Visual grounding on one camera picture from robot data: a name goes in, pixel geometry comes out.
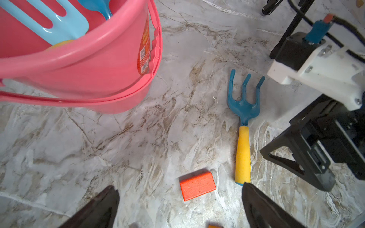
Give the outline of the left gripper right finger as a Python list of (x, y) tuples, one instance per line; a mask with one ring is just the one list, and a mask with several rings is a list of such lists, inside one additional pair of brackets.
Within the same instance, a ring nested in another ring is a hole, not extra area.
[(305, 228), (251, 183), (243, 184), (242, 203), (251, 228)]

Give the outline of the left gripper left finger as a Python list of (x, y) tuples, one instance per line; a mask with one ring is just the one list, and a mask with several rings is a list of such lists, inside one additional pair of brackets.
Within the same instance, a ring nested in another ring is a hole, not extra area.
[(111, 228), (119, 206), (118, 190), (109, 185), (60, 228)]

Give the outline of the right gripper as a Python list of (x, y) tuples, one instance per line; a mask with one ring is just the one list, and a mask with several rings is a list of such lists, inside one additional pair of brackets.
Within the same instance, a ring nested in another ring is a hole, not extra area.
[(346, 164), (359, 180), (365, 179), (365, 100), (349, 111), (340, 102), (321, 95), (290, 120), (290, 126), (260, 153), (310, 185), (329, 192), (335, 185), (331, 162)]

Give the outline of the teal rake yellow handle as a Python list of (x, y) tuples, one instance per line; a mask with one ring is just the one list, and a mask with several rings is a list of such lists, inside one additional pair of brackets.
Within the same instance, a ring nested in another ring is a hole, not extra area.
[(87, 10), (101, 13), (106, 20), (112, 17), (110, 0), (78, 0), (78, 2)]
[(261, 77), (256, 86), (256, 101), (253, 104), (249, 103), (246, 99), (246, 89), (251, 74), (247, 75), (242, 84), (241, 100), (239, 101), (233, 99), (232, 96), (234, 77), (235, 69), (232, 69), (228, 85), (227, 104), (230, 110), (240, 118), (235, 165), (235, 183), (242, 186), (245, 183), (251, 182), (251, 151), (248, 122), (260, 114), (260, 88), (265, 77)]

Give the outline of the light blue garden fork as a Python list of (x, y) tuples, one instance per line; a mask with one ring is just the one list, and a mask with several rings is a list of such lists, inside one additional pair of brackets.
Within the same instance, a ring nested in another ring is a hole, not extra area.
[(1, 8), (50, 45), (54, 46), (64, 41), (76, 40), (84, 36), (89, 30), (88, 20), (69, 1), (57, 1), (66, 11), (66, 15), (63, 17), (42, 1), (33, 0), (28, 1), (28, 3), (52, 22), (52, 28), (45, 28), (38, 24), (10, 1), (1, 1)]

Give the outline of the yellow scoop yellow handle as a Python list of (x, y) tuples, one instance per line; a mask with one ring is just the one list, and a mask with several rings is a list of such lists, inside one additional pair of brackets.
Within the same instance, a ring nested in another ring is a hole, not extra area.
[(73, 42), (73, 41), (74, 40), (66, 40), (66, 41), (60, 42), (60, 43), (58, 43), (56, 45), (53, 45), (53, 46), (49, 47), (48, 49), (54, 49), (54, 48), (57, 48), (57, 47), (61, 47), (61, 46), (65, 45), (65, 44), (68, 44), (68, 43)]

